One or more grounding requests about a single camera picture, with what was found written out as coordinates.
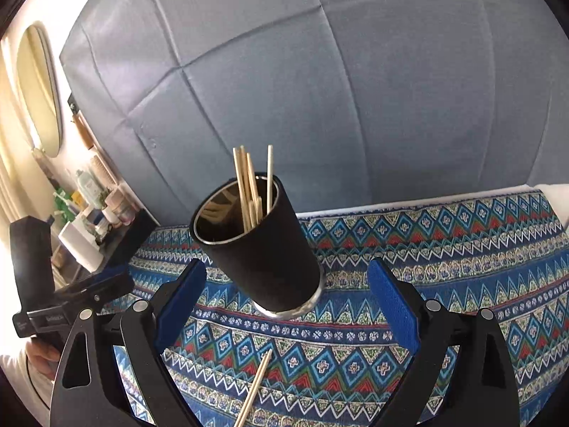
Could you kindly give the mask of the left hand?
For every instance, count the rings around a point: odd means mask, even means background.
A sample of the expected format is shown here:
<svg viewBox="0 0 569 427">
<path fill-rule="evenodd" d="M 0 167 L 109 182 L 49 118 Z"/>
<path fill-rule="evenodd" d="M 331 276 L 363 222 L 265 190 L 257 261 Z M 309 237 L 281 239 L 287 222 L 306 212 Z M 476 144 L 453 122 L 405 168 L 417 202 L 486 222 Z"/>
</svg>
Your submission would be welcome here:
<svg viewBox="0 0 569 427">
<path fill-rule="evenodd" d="M 31 337 L 25 346 L 29 363 L 50 381 L 55 380 L 61 353 L 39 337 Z"/>
</svg>

